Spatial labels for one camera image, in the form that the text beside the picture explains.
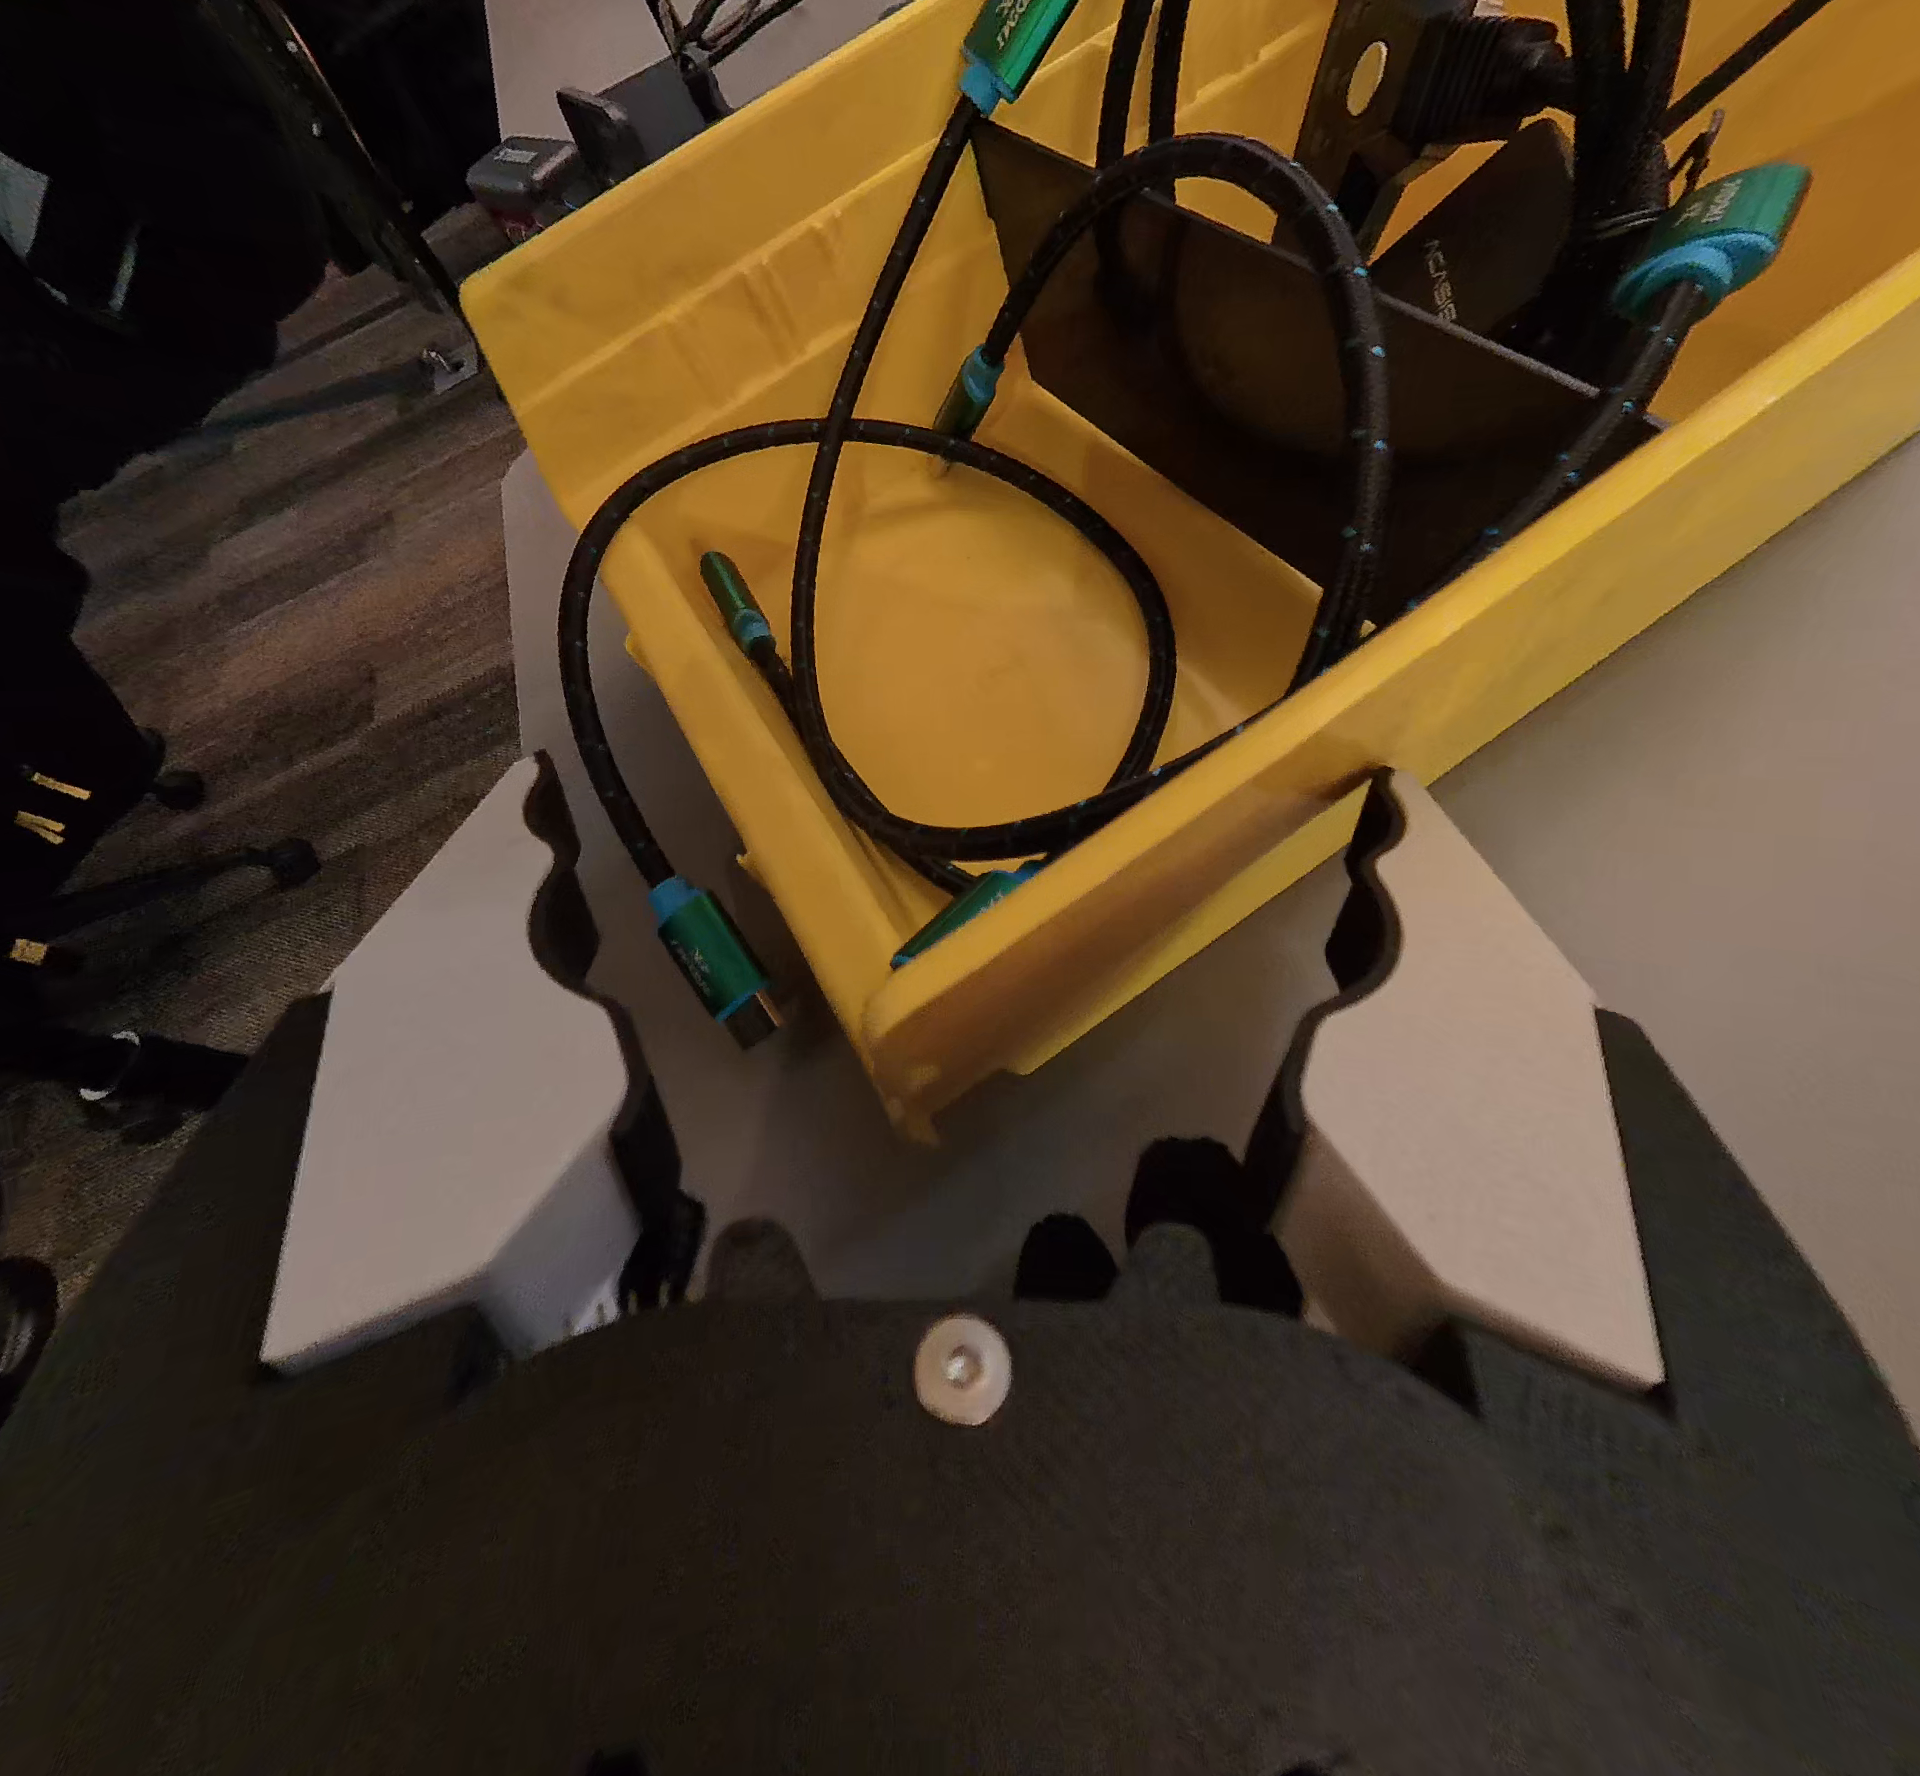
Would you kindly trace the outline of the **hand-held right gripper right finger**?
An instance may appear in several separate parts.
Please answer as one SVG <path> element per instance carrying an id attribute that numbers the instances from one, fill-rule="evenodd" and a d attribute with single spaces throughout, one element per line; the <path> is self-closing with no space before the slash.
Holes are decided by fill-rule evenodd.
<path id="1" fill-rule="evenodd" d="M 1332 996 L 1248 1135 L 1306 1310 L 1401 1365 L 1475 1325 L 1663 1390 L 1591 982 L 1406 773 L 1368 775 L 1339 866 Z"/>

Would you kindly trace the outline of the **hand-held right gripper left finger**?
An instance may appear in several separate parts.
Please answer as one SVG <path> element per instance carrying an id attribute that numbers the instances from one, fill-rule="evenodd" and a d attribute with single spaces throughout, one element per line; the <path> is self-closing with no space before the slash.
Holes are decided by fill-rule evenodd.
<path id="1" fill-rule="evenodd" d="M 262 1365 L 473 1310 L 535 1356 L 685 1297 L 702 1203 L 549 754 L 517 759 L 331 972 Z"/>

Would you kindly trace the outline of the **yellow plastic bin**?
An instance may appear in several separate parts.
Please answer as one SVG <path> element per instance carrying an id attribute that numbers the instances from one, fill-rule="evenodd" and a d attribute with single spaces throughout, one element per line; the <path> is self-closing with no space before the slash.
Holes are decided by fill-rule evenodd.
<path id="1" fill-rule="evenodd" d="M 1687 68 L 1778 0 L 1703 0 Z M 1305 107 L 1306 16 L 1332 0 L 1220 0 L 1200 16 L 1197 113 Z M 519 250 L 462 301 L 517 424 L 569 525 L 668 447 L 734 419 L 812 416 L 882 234 L 952 107 L 960 0 L 910 0 L 749 98 Z M 690 472 L 610 540 L 607 604 L 722 794 L 749 875 L 874 1080 L 891 1121 L 995 1071 L 1034 1071 L 1171 965 L 1200 953 L 1332 849 L 1332 817 L 1368 763 L 1425 780 L 1645 635 L 1914 434 L 1914 0 L 1839 0 L 1732 93 L 1722 159 L 1808 148 L 1816 188 L 1783 280 L 1679 361 L 1675 441 L 1650 441 L 1551 522 L 1463 604 L 1391 630 L 1379 653 L 1311 683 L 1272 734 L 1200 763 L 1148 811 L 1044 870 L 1002 925 L 960 925 L 930 972 L 886 972 L 932 897 L 828 811 L 774 731 L 774 706 L 694 577 L 734 549 L 786 630 L 805 452 Z M 898 329 L 879 344 L 874 416 L 943 387 L 1001 280 L 988 191 L 957 176 Z M 1316 577 L 1205 511 L 1200 482 L 1145 467 L 1040 387 L 1016 352 L 988 441 L 1086 490 L 1160 579 L 1177 683 L 1173 743 L 1223 734 L 1281 687 Z M 853 763 L 910 817 L 1016 817 L 1095 789 L 1145 687 L 1145 630 L 1089 547 L 982 472 L 850 467 L 850 518 L 824 547 L 824 706 Z"/>

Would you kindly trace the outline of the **black bin divider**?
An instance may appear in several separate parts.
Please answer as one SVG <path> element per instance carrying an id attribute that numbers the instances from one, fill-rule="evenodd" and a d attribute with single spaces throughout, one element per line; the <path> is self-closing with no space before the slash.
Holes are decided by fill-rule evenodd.
<path id="1" fill-rule="evenodd" d="M 1324 293 L 1272 245 L 1173 201 L 1117 210 L 1019 320 L 1028 374 L 1121 452 L 1324 582 L 1353 518 L 1348 419 Z M 1386 624 L 1523 498 L 1599 410 L 1599 387 L 1379 295 L 1391 498 L 1368 623 Z"/>

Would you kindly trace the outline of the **grey labelled device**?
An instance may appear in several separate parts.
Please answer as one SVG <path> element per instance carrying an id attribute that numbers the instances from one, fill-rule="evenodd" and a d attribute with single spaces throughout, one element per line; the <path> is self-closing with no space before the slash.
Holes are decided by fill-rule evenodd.
<path id="1" fill-rule="evenodd" d="M 519 245 L 582 210 L 593 180 L 574 141 L 513 132 L 468 166 L 468 191 Z"/>

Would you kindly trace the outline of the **black office chair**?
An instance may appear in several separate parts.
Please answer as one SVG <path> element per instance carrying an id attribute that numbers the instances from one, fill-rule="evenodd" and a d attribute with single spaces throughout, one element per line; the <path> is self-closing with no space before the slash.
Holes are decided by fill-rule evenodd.
<path id="1" fill-rule="evenodd" d="M 355 410 L 368 401 L 433 401 L 484 380 L 484 354 L 441 253 L 426 241 L 412 204 L 371 159 L 362 132 L 327 86 L 319 64 L 294 26 L 272 0 L 204 0 L 204 16 L 225 35 L 233 60 L 257 85 L 265 107 L 299 161 L 307 191 L 331 212 L 347 239 L 408 293 L 433 320 L 439 339 L 408 361 L 326 385 L 316 393 L 262 401 L 236 411 L 204 416 L 189 441 L 228 447 L 272 424 Z"/>

